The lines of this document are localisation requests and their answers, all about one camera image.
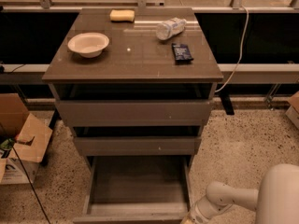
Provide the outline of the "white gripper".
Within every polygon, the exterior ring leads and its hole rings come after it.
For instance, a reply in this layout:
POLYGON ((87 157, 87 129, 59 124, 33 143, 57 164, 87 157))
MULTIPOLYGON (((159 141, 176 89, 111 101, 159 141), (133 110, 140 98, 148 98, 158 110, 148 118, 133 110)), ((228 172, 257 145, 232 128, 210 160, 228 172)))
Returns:
MULTIPOLYGON (((195 203, 190 209, 191 220, 195 224, 207 224, 214 215, 214 206, 210 203, 195 203)), ((190 224, 191 221, 185 217, 180 224, 190 224)))

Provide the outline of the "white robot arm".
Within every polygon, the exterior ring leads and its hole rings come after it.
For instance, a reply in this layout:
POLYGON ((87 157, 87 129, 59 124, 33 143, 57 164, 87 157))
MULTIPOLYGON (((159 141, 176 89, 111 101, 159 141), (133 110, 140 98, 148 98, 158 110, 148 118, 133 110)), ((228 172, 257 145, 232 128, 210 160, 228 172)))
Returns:
POLYGON ((207 224, 234 205, 254 211, 255 224, 299 224, 299 167, 292 164, 271 167, 259 189, 237 189, 213 181, 180 224, 207 224))

